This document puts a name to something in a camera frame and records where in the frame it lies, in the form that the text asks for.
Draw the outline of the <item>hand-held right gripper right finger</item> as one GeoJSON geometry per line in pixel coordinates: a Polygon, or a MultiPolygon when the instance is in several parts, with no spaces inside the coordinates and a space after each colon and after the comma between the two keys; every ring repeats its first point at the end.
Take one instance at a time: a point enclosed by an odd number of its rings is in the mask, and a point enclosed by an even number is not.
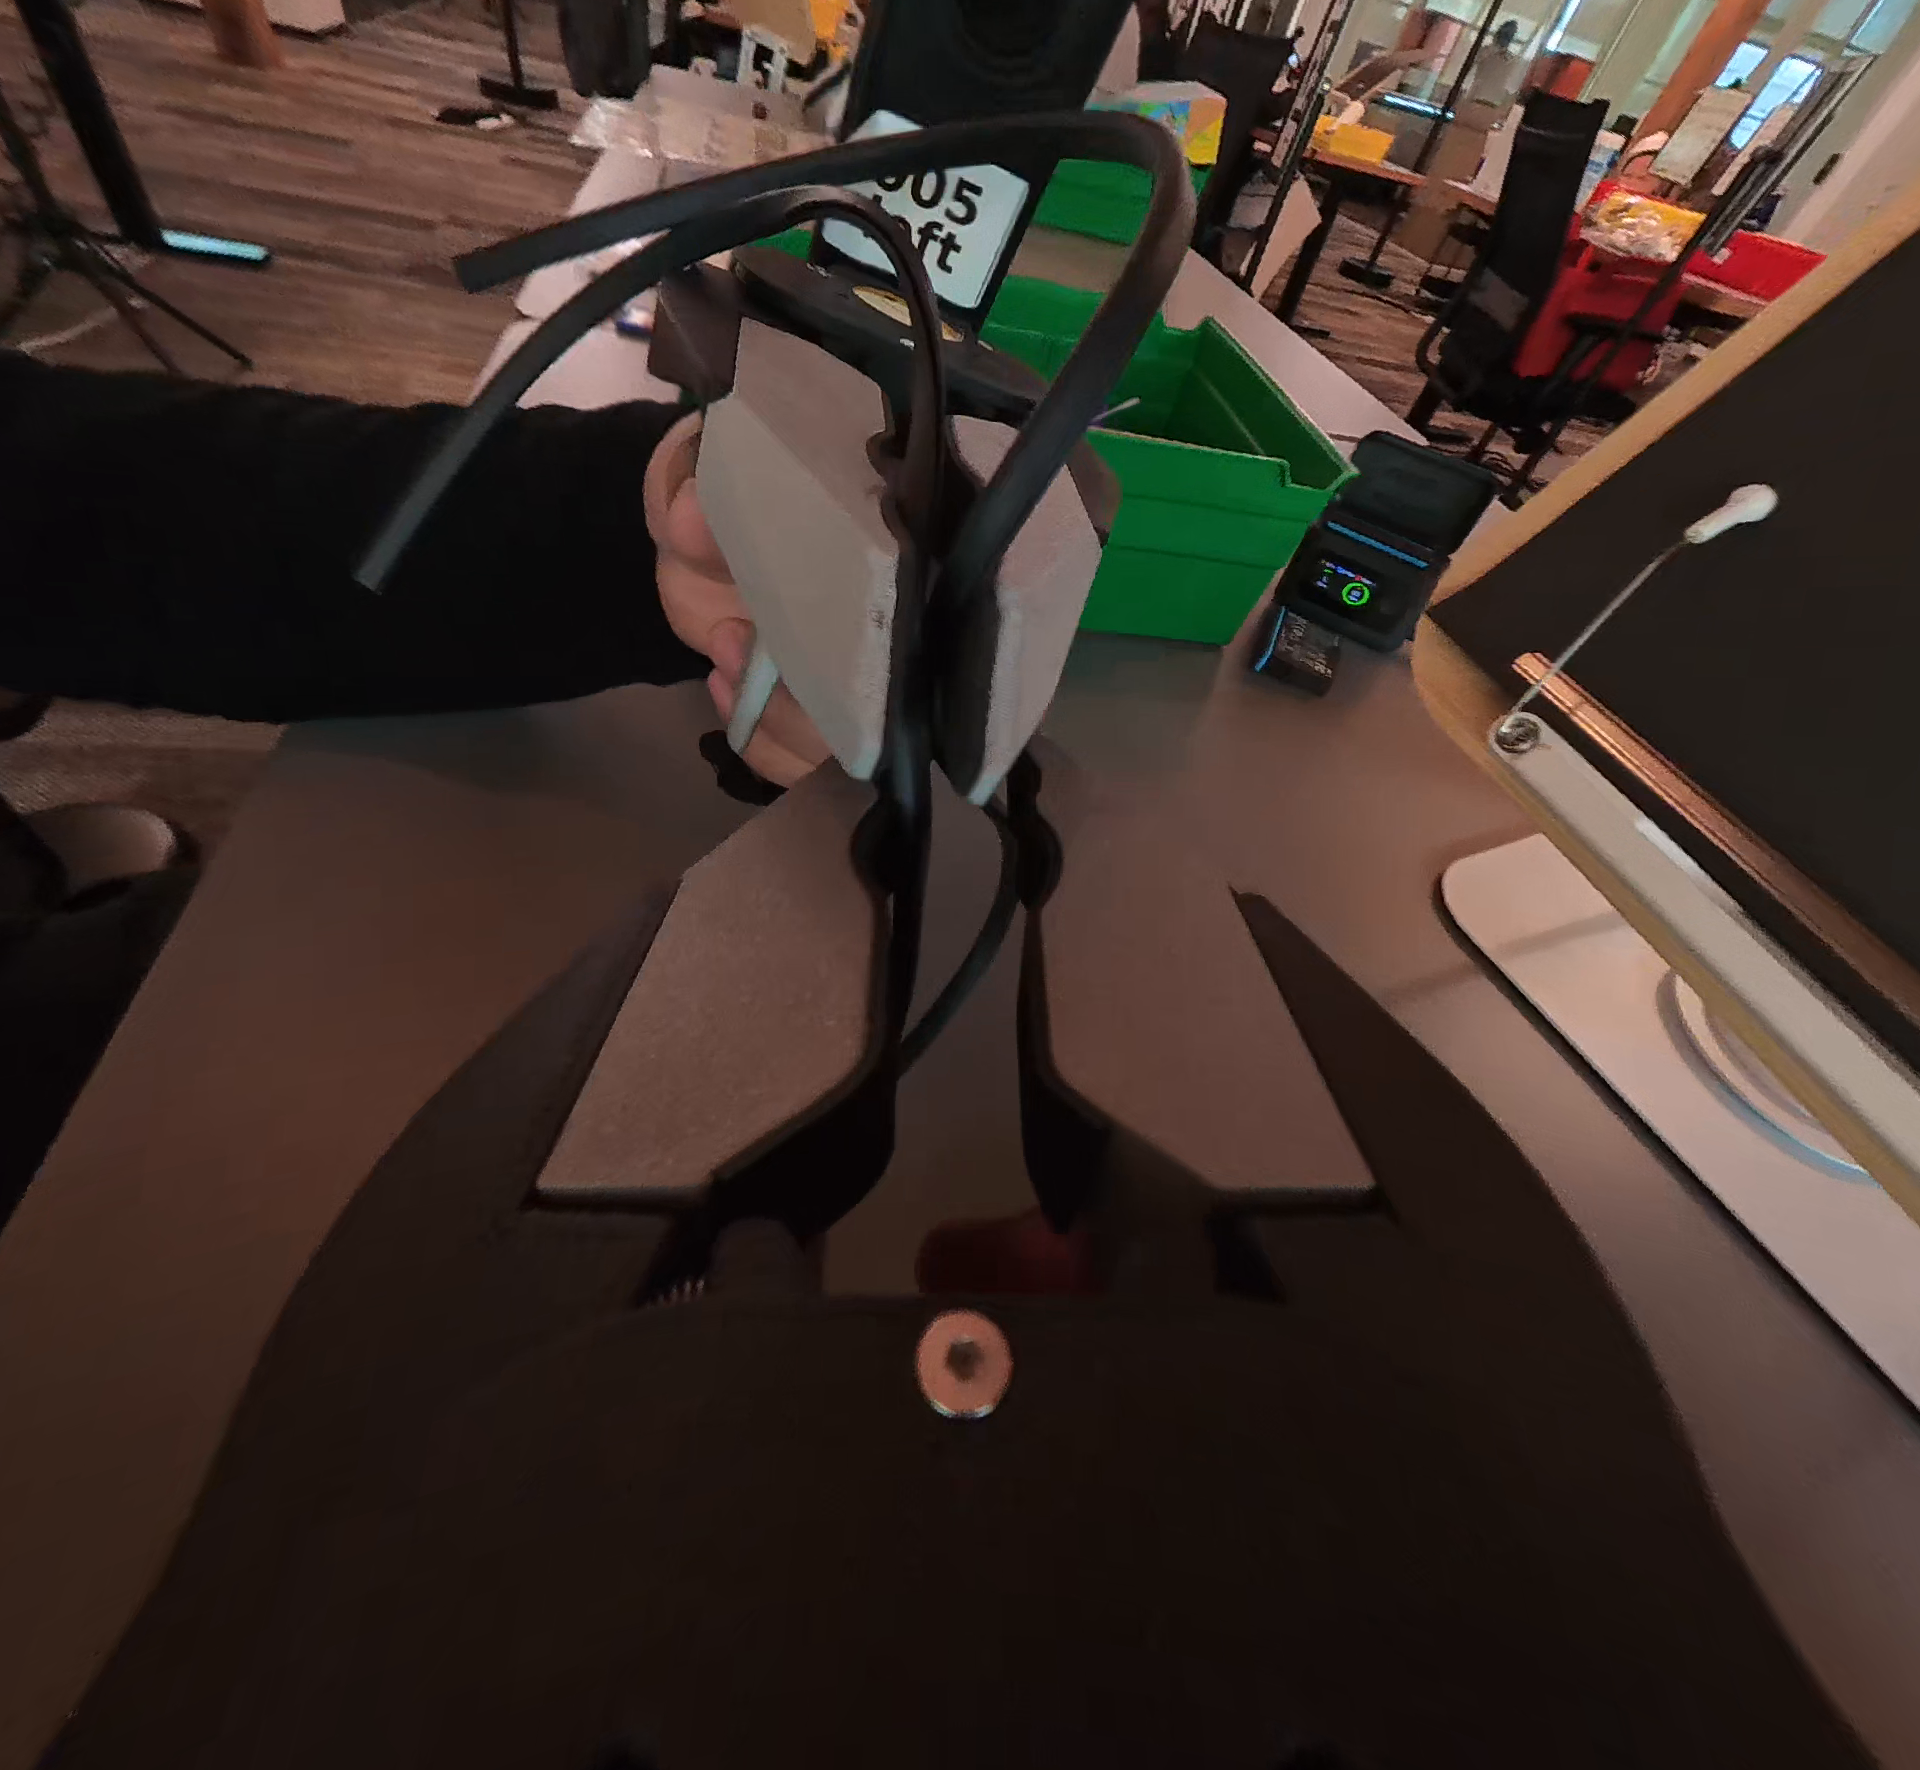
{"type": "Polygon", "coordinates": [[[1377,1176],[1219,863],[1061,750],[1007,771],[1018,1151],[1042,1215],[1361,1209],[1377,1176]]]}

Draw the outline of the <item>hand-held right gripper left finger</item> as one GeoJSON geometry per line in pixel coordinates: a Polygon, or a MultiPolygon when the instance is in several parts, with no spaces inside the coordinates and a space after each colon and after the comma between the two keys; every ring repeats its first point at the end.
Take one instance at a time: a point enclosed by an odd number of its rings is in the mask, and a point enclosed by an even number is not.
{"type": "Polygon", "coordinates": [[[834,764],[682,875],[534,1176],[549,1209],[831,1231],[893,1156],[887,908],[834,764]]]}

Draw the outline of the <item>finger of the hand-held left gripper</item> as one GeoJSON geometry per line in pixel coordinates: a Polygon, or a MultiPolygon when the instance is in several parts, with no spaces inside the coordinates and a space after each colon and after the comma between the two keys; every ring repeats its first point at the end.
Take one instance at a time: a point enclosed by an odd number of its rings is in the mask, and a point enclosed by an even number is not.
{"type": "Polygon", "coordinates": [[[987,806],[1042,729],[1104,549],[1104,461],[1079,440],[951,629],[938,679],[938,764],[987,806]]]}
{"type": "Polygon", "coordinates": [[[701,418],[696,508],[746,611],[727,745],[746,758],[777,689],[861,785],[926,764],[929,554],[878,461],[872,380],[742,320],[732,389],[701,418]]]}

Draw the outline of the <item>green plastic bin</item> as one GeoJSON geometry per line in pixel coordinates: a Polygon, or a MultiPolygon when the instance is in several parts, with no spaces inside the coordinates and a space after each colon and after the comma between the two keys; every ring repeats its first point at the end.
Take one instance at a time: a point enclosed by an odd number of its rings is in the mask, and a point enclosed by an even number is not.
{"type": "Polygon", "coordinates": [[[1353,461],[1213,323],[1153,320],[1088,428],[1117,513],[1079,629],[1222,649],[1353,461]]]}
{"type": "Polygon", "coordinates": [[[1036,229],[1132,249],[1151,206],[1153,181],[1119,163],[1061,158],[1029,215],[1036,229]]]}

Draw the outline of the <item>person's left hand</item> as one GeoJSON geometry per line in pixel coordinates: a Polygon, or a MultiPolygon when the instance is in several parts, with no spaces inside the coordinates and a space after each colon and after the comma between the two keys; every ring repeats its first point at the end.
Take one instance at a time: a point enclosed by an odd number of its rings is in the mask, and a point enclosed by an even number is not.
{"type": "MultiPolygon", "coordinates": [[[[708,700],[716,725],[732,725],[737,685],[754,658],[754,624],[727,560],[696,501],[701,413],[671,421],[639,473],[639,513],[654,549],[661,608],[674,636],[708,659],[708,700]]],[[[827,758],[826,740],[797,700],[778,685],[746,741],[746,768],[763,785],[792,788],[827,758]]]]}

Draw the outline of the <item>black battery charger case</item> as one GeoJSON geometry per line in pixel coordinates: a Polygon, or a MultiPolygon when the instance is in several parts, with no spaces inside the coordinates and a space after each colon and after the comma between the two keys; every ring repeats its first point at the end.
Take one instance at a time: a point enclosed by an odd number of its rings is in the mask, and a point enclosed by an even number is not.
{"type": "Polygon", "coordinates": [[[1353,475],[1287,561],[1278,603],[1368,654],[1401,649],[1497,490],[1492,468],[1452,451],[1389,433],[1357,440],[1353,475]]]}

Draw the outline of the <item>black red office chair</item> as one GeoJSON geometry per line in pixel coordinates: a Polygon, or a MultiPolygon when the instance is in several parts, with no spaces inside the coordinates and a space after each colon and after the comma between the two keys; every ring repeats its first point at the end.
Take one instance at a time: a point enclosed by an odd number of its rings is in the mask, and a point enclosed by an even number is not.
{"type": "Polygon", "coordinates": [[[1413,349],[1422,389],[1407,424],[1417,436],[1436,413],[1481,424],[1469,461],[1507,440],[1512,490],[1532,483],[1572,421],[1623,406],[1674,308],[1652,300],[1658,263],[1578,239],[1578,183],[1603,114],[1603,101],[1522,95],[1484,239],[1413,349]]]}

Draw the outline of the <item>white-tipped page holder pin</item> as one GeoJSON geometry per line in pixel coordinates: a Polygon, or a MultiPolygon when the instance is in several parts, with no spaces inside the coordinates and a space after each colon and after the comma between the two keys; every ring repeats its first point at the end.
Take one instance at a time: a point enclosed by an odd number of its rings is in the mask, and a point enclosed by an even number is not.
{"type": "Polygon", "coordinates": [[[1596,616],[1573,629],[1573,636],[1532,676],[1524,679],[1519,700],[1487,729],[1487,750],[1513,758],[1538,745],[1539,720],[1532,715],[1532,700],[1547,689],[1556,676],[1572,664],[1573,654],[1583,654],[1596,629],[1621,616],[1673,560],[1683,550],[1704,549],[1723,533],[1763,524],[1776,511],[1782,494],[1769,483],[1741,483],[1722,508],[1696,519],[1668,549],[1662,549],[1652,560],[1634,570],[1632,580],[1621,585],[1612,599],[1596,608],[1596,616]]]}

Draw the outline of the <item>black wooden book stand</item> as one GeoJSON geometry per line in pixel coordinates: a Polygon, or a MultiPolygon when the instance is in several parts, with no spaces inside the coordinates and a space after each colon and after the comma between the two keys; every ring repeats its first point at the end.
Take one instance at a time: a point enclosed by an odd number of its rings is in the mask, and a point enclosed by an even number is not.
{"type": "Polygon", "coordinates": [[[1438,875],[1452,925],[1917,1406],[1917,195],[1469,545],[1413,679],[1532,824],[1438,875]],[[1776,511],[1487,750],[1741,483],[1776,511]]]}

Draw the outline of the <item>red plastic crate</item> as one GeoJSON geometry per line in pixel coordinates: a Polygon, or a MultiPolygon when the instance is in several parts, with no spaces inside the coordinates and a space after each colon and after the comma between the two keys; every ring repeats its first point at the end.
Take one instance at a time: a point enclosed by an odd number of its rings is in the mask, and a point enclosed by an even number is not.
{"type": "Polygon", "coordinates": [[[1701,251],[1686,263],[1683,308],[1718,320],[1754,320],[1823,263],[1827,251],[1741,229],[1723,249],[1701,251]]]}

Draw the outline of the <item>black tripod stand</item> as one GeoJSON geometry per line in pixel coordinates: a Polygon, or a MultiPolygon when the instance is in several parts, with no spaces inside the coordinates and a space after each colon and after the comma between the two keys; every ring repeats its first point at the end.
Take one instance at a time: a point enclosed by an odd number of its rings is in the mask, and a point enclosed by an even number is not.
{"type": "Polygon", "coordinates": [[[3,166],[9,169],[23,198],[9,215],[3,215],[3,239],[16,239],[18,249],[9,291],[3,296],[3,336],[9,336],[18,320],[36,303],[57,274],[69,274],[107,308],[107,320],[127,328],[127,333],[157,360],[157,368],[178,374],[173,351],[146,328],[146,310],[187,329],[239,373],[249,373],[249,355],[242,349],[214,333],[167,296],[154,291],[151,283],[127,268],[124,251],[228,270],[269,270],[269,249],[206,233],[178,233],[157,223],[154,198],[89,63],[69,5],[9,5],[114,229],[99,233],[87,226],[76,206],[57,195],[27,120],[9,101],[3,101],[3,166]]]}

